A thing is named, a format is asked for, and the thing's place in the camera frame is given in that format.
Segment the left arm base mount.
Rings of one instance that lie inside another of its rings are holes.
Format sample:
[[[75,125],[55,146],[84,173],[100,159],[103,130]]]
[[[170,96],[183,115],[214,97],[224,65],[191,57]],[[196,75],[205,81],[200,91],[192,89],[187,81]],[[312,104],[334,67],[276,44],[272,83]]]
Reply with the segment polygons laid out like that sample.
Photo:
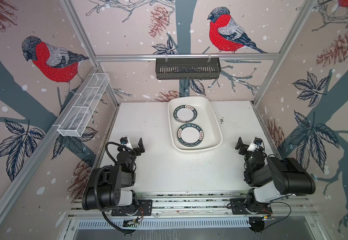
[[[144,217],[152,214],[152,200],[138,200],[137,205],[123,206],[112,210],[112,217]]]

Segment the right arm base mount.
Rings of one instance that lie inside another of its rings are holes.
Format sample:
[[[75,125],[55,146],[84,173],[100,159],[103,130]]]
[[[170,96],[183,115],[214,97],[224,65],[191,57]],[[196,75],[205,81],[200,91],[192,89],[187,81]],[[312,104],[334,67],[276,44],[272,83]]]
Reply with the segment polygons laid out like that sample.
[[[253,201],[249,203],[246,199],[230,199],[230,209],[233,215],[272,215],[270,204]]]

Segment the green rim hao wei plate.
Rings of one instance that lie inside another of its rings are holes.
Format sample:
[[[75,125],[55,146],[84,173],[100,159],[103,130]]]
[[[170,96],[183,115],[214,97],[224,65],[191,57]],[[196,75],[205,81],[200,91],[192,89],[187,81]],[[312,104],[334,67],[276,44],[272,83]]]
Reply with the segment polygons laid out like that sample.
[[[181,105],[175,108],[173,112],[174,119],[179,123],[190,123],[198,116],[197,110],[190,105]]]

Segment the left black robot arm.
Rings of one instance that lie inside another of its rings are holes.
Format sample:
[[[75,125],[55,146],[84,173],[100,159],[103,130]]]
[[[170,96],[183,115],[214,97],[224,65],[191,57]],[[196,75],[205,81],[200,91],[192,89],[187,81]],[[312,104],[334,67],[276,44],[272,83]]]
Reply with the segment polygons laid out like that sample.
[[[145,152],[143,139],[139,139],[136,148],[127,137],[122,137],[119,143],[107,142],[105,152],[114,164],[92,170],[83,193],[82,207],[86,211],[119,210],[134,215],[140,210],[137,195],[125,188],[136,182],[136,158]]]

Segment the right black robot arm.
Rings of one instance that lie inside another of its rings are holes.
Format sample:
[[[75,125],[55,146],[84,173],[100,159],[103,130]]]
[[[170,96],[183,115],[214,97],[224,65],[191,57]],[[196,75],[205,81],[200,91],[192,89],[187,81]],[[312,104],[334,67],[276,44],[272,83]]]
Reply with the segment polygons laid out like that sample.
[[[274,200],[315,193],[313,178],[295,159],[267,155],[262,144],[261,138],[255,137],[249,145],[239,138],[235,146],[244,156],[244,181],[251,187],[246,194],[247,211],[257,213]]]

